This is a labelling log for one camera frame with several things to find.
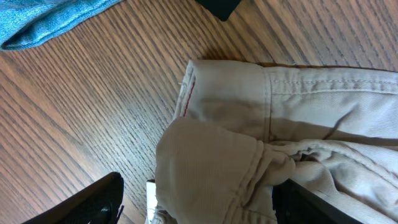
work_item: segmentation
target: stitching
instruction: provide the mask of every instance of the stitching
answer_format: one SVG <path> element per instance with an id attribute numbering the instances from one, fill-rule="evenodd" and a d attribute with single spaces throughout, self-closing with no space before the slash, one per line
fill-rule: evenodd
<path id="1" fill-rule="evenodd" d="M 251 218 L 251 213 L 253 213 L 253 214 L 256 214 L 257 217 L 259 217 L 258 219 L 262 219 L 261 217 L 265 217 L 265 218 L 267 218 L 269 220 L 277 221 L 274 217 L 270 217 L 270 216 L 268 216 L 266 214 L 263 214 L 261 212 L 253 211 L 253 210 L 251 210 L 250 208 L 247 208 L 247 207 L 243 207 L 243 212 L 247 212 L 249 218 Z"/>
<path id="2" fill-rule="evenodd" d="M 371 91 L 371 90 L 357 90 L 357 91 L 362 91 L 362 92 L 369 92 L 369 93 L 381 93 L 381 94 L 392 94 L 392 95 L 398 95 L 398 93 L 393 93 L 393 92 L 388 92 L 388 91 Z M 306 94 L 313 94 L 313 93 L 329 93 L 329 92 L 333 92 L 333 93 L 338 93 L 338 92 L 357 92 L 356 90 L 347 90 L 347 91 L 343 91 L 343 90 L 324 90 L 324 91 L 312 91 L 312 92 L 308 92 L 308 93 L 273 93 L 273 95 L 306 95 Z"/>
<path id="3" fill-rule="evenodd" d="M 265 89 L 264 90 L 264 101 L 265 101 L 264 105 L 267 106 L 267 103 L 269 103 L 269 119 L 267 120 L 268 121 L 268 130 L 267 130 L 268 131 L 268 140 L 267 140 L 267 142 L 270 142 L 271 141 L 271 116 L 272 116 L 272 83 L 271 83 L 271 78 L 269 76 L 267 79 L 265 70 L 262 71 L 262 77 L 264 78 L 264 88 L 267 86 L 267 81 L 269 82 L 269 101 L 267 101 L 267 90 Z M 264 130 L 263 130 L 263 134 L 262 134 L 262 137 L 264 140 L 266 140 L 266 138 L 265 138 L 266 126 L 267 126 L 266 119 L 267 119 L 267 116 L 265 114 L 264 115 Z"/>
<path id="4" fill-rule="evenodd" d="M 330 83 L 330 82 L 341 82 L 341 83 L 352 83 L 352 82 L 365 82 L 365 83 L 378 83 L 378 84 L 391 84 L 398 85 L 398 83 L 392 82 L 384 82 L 384 81 L 369 81 L 369 80 L 317 80 L 317 81 L 298 81 L 298 82 L 289 82 L 283 80 L 271 80 L 272 82 L 282 82 L 282 83 Z"/>
<path id="5" fill-rule="evenodd" d="M 119 3 L 119 2 L 120 2 L 120 1 L 111 2 L 111 5 L 109 5 L 108 7 L 111 7 L 112 5 L 114 5 L 114 4 L 116 4 L 116 3 Z M 101 7 L 103 7 L 104 5 L 107 5 L 107 4 L 109 4 L 109 2 L 107 2 L 107 0 L 103 1 L 103 2 L 100 3 L 100 5 L 98 5 L 97 7 L 93 8 L 93 9 L 91 9 L 91 10 L 89 10 L 89 11 L 86 11 L 86 12 L 81 13 L 78 17 L 72 19 L 72 20 L 71 20 L 70 22 L 68 22 L 66 25 L 59 27 L 57 30 L 52 31 L 51 33 L 49 33 L 49 34 L 47 34 L 47 35 L 45 35 L 45 36 L 43 36 L 43 37 L 41 37 L 41 38 L 39 38 L 39 39 L 37 39 L 37 40 L 34 40 L 34 41 L 29 42 L 29 43 L 26 43 L 26 44 L 18 44 L 18 43 L 15 43 L 15 44 L 9 44 L 9 45 L 6 45 L 6 46 L 7 46 L 7 47 L 10 47 L 11 50 L 14 49 L 14 48 L 19 48 L 19 47 L 30 47 L 30 46 L 35 47 L 34 45 L 40 44 L 40 43 L 42 43 L 42 41 L 46 42 L 46 41 L 48 41 L 48 40 L 50 40 L 50 39 L 52 39 L 52 38 L 54 38 L 54 37 L 57 37 L 57 36 L 61 35 L 61 34 L 58 34 L 59 32 L 63 32 L 63 31 L 64 31 L 64 32 L 62 33 L 62 34 L 64 34 L 65 32 L 67 32 L 67 30 L 64 30 L 64 29 L 72 29 L 72 28 L 76 27 L 78 24 L 75 24 L 74 26 L 73 26 L 72 24 L 75 23 L 76 21 L 78 21 L 79 19 L 86 17 L 87 14 L 90 14 L 90 13 L 92 13 L 92 12 L 95 12 L 95 13 L 99 14 L 100 12 L 96 12 L 96 11 L 97 11 L 99 8 L 101 8 Z"/>
<path id="6" fill-rule="evenodd" d="M 265 141 L 266 140 L 266 128 L 267 128 L 267 108 L 266 108 L 266 106 L 267 106 L 267 79 L 266 79 L 266 74 L 264 73 L 264 70 L 262 70 L 262 78 L 264 79 L 264 120 L 263 120 L 264 127 L 262 128 L 262 138 Z"/>
<path id="7" fill-rule="evenodd" d="M 180 93 L 178 94 L 177 105 L 175 107 L 173 119 L 181 117 L 183 115 L 184 110 L 184 98 L 187 94 L 189 83 L 191 80 L 195 78 L 193 74 L 193 66 L 191 62 L 188 63 L 187 72 L 182 80 Z"/>
<path id="8" fill-rule="evenodd" d="M 239 201 L 239 191 L 243 188 L 243 181 L 244 181 L 245 178 L 251 173 L 251 170 L 253 169 L 253 167 L 254 167 L 254 166 L 257 167 L 257 164 L 260 163 L 260 160 L 257 161 L 257 164 L 253 164 L 253 161 L 254 161 L 255 158 L 257 158 L 258 156 L 263 156 L 263 155 L 264 155 L 264 150 L 262 150 L 262 152 L 261 152 L 261 151 L 258 152 L 257 149 L 256 149 L 256 151 L 254 151 L 254 153 L 253 153 L 253 155 L 252 155 L 252 158 L 251 158 L 251 160 L 250 160 L 251 162 L 250 162 L 250 164 L 249 164 L 249 168 L 248 168 L 248 170 L 246 171 L 245 175 L 242 177 L 241 181 L 239 181 L 239 185 L 238 185 L 238 189 L 237 189 L 237 191 L 236 191 L 236 195 L 235 195 L 235 197 L 233 197 L 233 198 L 231 199 L 231 201 L 230 201 L 230 203 L 229 203 L 229 205 L 228 205 L 228 209 L 227 209 L 227 211 L 226 211 L 226 213 L 225 213 L 225 216 L 224 216 L 224 219 L 223 219 L 223 223 L 225 223 L 225 221 L 226 221 L 226 219 L 227 219 L 227 216 L 228 216 L 228 213 L 231 212 L 231 209 L 232 209 L 231 207 L 232 207 L 232 204 L 234 203 L 235 199 Z"/>
<path id="9" fill-rule="evenodd" d="M 183 117 L 185 117 L 185 115 L 186 115 L 186 113 L 187 113 L 189 101 L 191 100 L 191 96 L 192 96 L 192 92 L 193 92 L 193 87 L 195 86 L 195 81 L 196 81 L 196 78 L 193 78 L 192 88 L 191 88 L 191 91 L 190 91 L 190 93 L 189 93 L 187 105 L 185 105 L 185 110 L 184 110 L 184 115 L 183 115 Z"/>
<path id="10" fill-rule="evenodd" d="M 322 145 L 320 145 L 319 143 L 313 143 L 311 146 L 312 146 L 314 149 L 319 149 L 319 150 L 327 151 L 327 149 L 325 149 L 325 147 L 322 147 Z M 343 151 L 340 151 L 340 150 L 335 150 L 335 149 L 332 149 L 332 150 L 331 150 L 331 152 L 334 152 L 334 153 L 343 155 L 343 156 L 347 157 L 348 159 L 352 159 L 353 161 L 357 162 L 358 164 L 361 164 L 361 165 L 362 165 L 363 167 L 365 167 L 367 170 L 370 170 L 371 172 L 373 172 L 374 174 L 378 175 L 380 178 L 384 179 L 386 182 L 388 182 L 389 184 L 391 184 L 393 187 L 395 187 L 396 189 L 398 189 L 397 184 L 392 183 L 390 180 L 387 180 L 382 174 L 378 173 L 375 169 L 372 169 L 371 166 L 374 165 L 375 167 L 378 167 L 378 168 L 384 170 L 384 171 L 387 172 L 388 174 L 392 174 L 392 175 L 391 175 L 391 176 L 392 176 L 392 179 L 395 180 L 395 181 L 398 181 L 398 178 L 397 178 L 390 170 L 388 170 L 388 169 L 385 168 L 384 166 L 381 166 L 381 165 L 379 165 L 378 163 L 374 162 L 374 161 L 373 161 L 371 158 L 369 158 L 368 156 L 364 156 L 364 155 L 361 154 L 359 151 L 357 151 L 357 150 L 355 150 L 355 151 L 356 151 L 360 156 L 364 157 L 364 158 L 365 158 L 365 161 L 363 161 L 363 162 L 359 161 L 359 160 L 356 158 L 355 154 L 349 155 L 348 153 L 343 152 Z"/>

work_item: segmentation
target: black object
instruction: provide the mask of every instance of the black object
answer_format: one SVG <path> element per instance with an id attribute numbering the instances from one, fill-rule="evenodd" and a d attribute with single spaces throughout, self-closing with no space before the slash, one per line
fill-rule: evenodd
<path id="1" fill-rule="evenodd" d="M 196 0 L 221 21 L 226 21 L 241 0 Z"/>
<path id="2" fill-rule="evenodd" d="M 290 179 L 274 187 L 272 204 L 278 224 L 361 223 Z"/>
<path id="3" fill-rule="evenodd" d="M 115 224 L 123 206 L 124 181 L 112 172 L 24 224 Z"/>

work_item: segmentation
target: seam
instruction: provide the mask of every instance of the seam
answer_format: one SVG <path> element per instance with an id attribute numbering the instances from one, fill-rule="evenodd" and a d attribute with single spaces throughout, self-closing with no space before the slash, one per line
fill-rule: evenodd
<path id="1" fill-rule="evenodd" d="M 228 209 L 227 209 L 227 211 L 226 211 L 226 213 L 225 213 L 225 216 L 224 216 L 224 219 L 223 219 L 223 223 L 225 223 L 225 221 L 226 221 L 226 218 L 227 218 L 227 216 L 228 216 L 228 213 L 229 213 L 230 210 L 231 210 L 231 206 L 232 206 L 232 204 L 234 203 L 234 199 L 237 198 L 236 200 L 239 200 L 239 191 L 243 188 L 243 181 L 244 181 L 245 178 L 249 175 L 250 171 L 251 171 L 251 170 L 253 169 L 253 167 L 254 167 L 253 160 L 254 160 L 257 156 L 259 156 L 259 155 L 257 155 L 257 154 L 260 154 L 260 153 L 261 153 L 261 155 L 262 155 L 262 152 L 258 152 L 257 146 L 256 146 L 256 151 L 254 151 L 253 156 L 252 156 L 252 158 L 251 158 L 251 160 L 250 160 L 250 166 L 249 166 L 249 168 L 248 168 L 248 171 L 246 171 L 246 173 L 245 173 L 245 175 L 242 177 L 241 181 L 239 181 L 238 190 L 236 191 L 236 195 L 231 199 L 231 202 L 230 202 L 229 205 L 228 205 Z"/>
<path id="2" fill-rule="evenodd" d="M 110 5 L 109 7 L 111 7 L 113 4 L 116 4 L 116 3 L 118 3 L 118 2 L 119 2 L 119 1 L 115 1 L 115 2 L 111 3 L 111 5 Z M 76 17 L 76 18 L 74 18 L 72 21 L 68 22 L 68 24 L 65 24 L 64 26 L 59 27 L 58 29 L 54 30 L 53 32 L 51 32 L 51 33 L 49 33 L 49 34 L 47 34 L 47 35 L 45 35 L 45 36 L 39 38 L 38 40 L 29 42 L 29 43 L 27 43 L 27 44 L 9 44 L 9 45 L 6 45 L 6 46 L 8 46 L 8 47 L 10 47 L 10 48 L 16 48 L 16 47 L 30 47 L 30 46 L 32 46 L 32 45 L 41 43 L 43 40 L 44 40 L 44 41 L 49 40 L 49 39 L 48 39 L 49 36 L 53 36 L 54 34 L 55 34 L 56 36 L 60 35 L 60 34 L 57 34 L 57 33 L 60 32 L 61 30 L 67 28 L 67 27 L 70 26 L 71 24 L 73 24 L 73 23 L 75 23 L 76 21 L 80 20 L 82 17 L 86 17 L 87 14 L 92 13 L 92 12 L 94 12 L 94 11 L 97 11 L 99 8 L 101 8 L 101 7 L 103 7 L 104 5 L 107 5 L 107 4 L 109 4 L 109 2 L 107 2 L 107 0 L 103 1 L 99 6 L 93 8 L 93 9 L 91 9 L 91 10 L 89 10 L 89 11 L 83 12 L 83 13 L 80 14 L 78 17 Z"/>
<path id="3" fill-rule="evenodd" d="M 317 144 L 317 143 L 313 144 L 312 146 L 313 146 L 314 149 L 320 149 L 320 150 L 322 150 L 322 151 L 328 151 L 327 149 L 325 149 L 324 147 L 322 147 L 320 144 Z M 373 165 L 374 165 L 375 167 L 379 167 L 380 169 L 384 170 L 385 172 L 387 172 L 388 174 L 390 174 L 394 180 L 398 181 L 398 178 L 395 177 L 395 175 L 394 175 L 391 171 L 389 171 L 387 168 L 385 168 L 384 166 L 380 166 L 379 164 L 377 164 L 376 162 L 374 162 L 374 161 L 373 161 L 372 159 L 370 159 L 369 157 L 362 155 L 362 154 L 361 154 L 360 152 L 358 152 L 357 150 L 355 150 L 355 151 L 356 151 L 356 153 L 358 153 L 359 155 L 361 155 L 361 156 L 364 157 L 365 159 L 370 160 L 371 163 L 373 163 Z M 348 155 L 347 153 L 344 153 L 344 152 L 342 152 L 342 151 L 331 150 L 331 152 L 334 152 L 334 153 L 343 155 L 343 156 L 345 156 L 345 157 L 347 157 L 347 158 L 349 158 L 349 159 L 352 159 L 353 161 L 357 162 L 358 164 L 361 164 L 361 165 L 362 165 L 363 167 L 365 167 L 367 170 L 373 172 L 374 174 L 378 175 L 380 178 L 384 179 L 386 182 L 390 183 L 394 188 L 398 189 L 397 184 L 392 183 L 390 180 L 387 180 L 382 174 L 379 174 L 378 172 L 376 172 L 376 170 L 372 169 L 372 167 L 371 167 L 370 165 L 366 164 L 366 161 L 361 162 L 361 161 L 357 160 L 356 158 L 354 158 L 355 155 L 350 156 L 350 155 Z"/>
<path id="4" fill-rule="evenodd" d="M 189 97 L 188 97 L 187 105 L 185 105 L 183 117 L 185 117 L 185 115 L 186 115 L 186 113 L 187 113 L 189 101 L 191 100 L 191 96 L 192 96 L 192 92 L 193 92 L 193 87 L 195 86 L 195 81 L 196 81 L 196 77 L 193 78 L 193 83 L 192 83 L 191 91 L 189 92 Z"/>
<path id="5" fill-rule="evenodd" d="M 270 216 L 265 215 L 265 214 L 263 214 L 261 212 L 253 211 L 253 210 L 251 210 L 250 208 L 247 208 L 247 207 L 243 207 L 242 210 L 247 212 L 249 216 L 250 216 L 250 213 L 253 213 L 253 214 L 258 215 L 259 217 L 265 217 L 265 218 L 268 218 L 268 219 L 270 219 L 272 221 L 277 221 L 274 217 L 270 217 Z"/>
<path id="6" fill-rule="evenodd" d="M 264 120 L 263 120 L 264 127 L 262 129 L 262 138 L 265 141 L 266 140 L 266 128 L 267 128 L 267 123 L 266 123 L 266 120 L 267 120 L 267 89 L 266 89 L 267 88 L 267 79 L 266 79 L 266 74 L 264 73 L 264 70 L 262 70 L 262 78 L 264 79 Z"/>
<path id="7" fill-rule="evenodd" d="M 271 121 L 272 121 L 272 83 L 271 83 L 271 77 L 269 77 L 269 121 L 268 121 L 268 125 L 269 125 L 269 129 L 268 129 L 268 142 L 271 141 Z"/>
<path id="8" fill-rule="evenodd" d="M 333 93 L 338 93 L 338 92 L 368 92 L 368 93 L 381 93 L 381 94 L 392 94 L 392 95 L 398 95 L 398 93 L 393 93 L 393 92 L 383 92 L 383 91 L 371 91 L 371 90 L 323 90 L 323 91 L 312 91 L 312 92 L 308 92 L 308 93 L 273 93 L 274 95 L 307 95 L 307 94 L 313 94 L 313 93 L 329 93 L 329 92 L 333 92 Z"/>
<path id="9" fill-rule="evenodd" d="M 191 61 L 189 61 L 188 66 L 187 66 L 187 71 L 185 72 L 185 75 L 181 82 L 181 89 L 178 94 L 177 104 L 175 106 L 173 119 L 177 119 L 177 118 L 183 116 L 185 104 L 187 103 L 185 101 L 185 98 L 187 96 L 187 92 L 189 91 L 188 88 L 190 88 L 189 83 L 191 83 L 191 81 L 194 80 L 194 78 L 195 78 L 195 76 L 193 74 L 193 66 L 192 66 Z"/>
<path id="10" fill-rule="evenodd" d="M 317 80 L 317 81 L 297 81 L 297 82 L 290 82 L 290 81 L 283 81 L 283 80 L 271 80 L 271 82 L 281 82 L 281 83 L 322 83 L 322 82 L 325 82 L 325 83 L 330 83 L 330 82 L 353 83 L 353 82 L 365 82 L 365 83 L 398 85 L 398 83 L 393 83 L 393 82 L 369 81 L 369 80 Z"/>

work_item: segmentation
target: blue denim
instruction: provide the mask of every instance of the blue denim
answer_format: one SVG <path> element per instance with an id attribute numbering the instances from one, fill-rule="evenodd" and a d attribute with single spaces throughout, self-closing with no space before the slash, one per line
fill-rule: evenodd
<path id="1" fill-rule="evenodd" d="M 0 0 L 0 50 L 36 47 L 119 0 Z"/>

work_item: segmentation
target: wooden table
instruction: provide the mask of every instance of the wooden table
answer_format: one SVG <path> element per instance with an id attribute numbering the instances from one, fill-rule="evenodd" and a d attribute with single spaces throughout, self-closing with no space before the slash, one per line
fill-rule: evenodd
<path id="1" fill-rule="evenodd" d="M 111 171 L 125 180 L 121 223 L 143 223 L 189 59 L 396 71 L 397 10 L 394 0 L 243 0 L 220 22 L 194 0 L 127 0 L 40 47 L 1 52 L 0 223 Z"/>

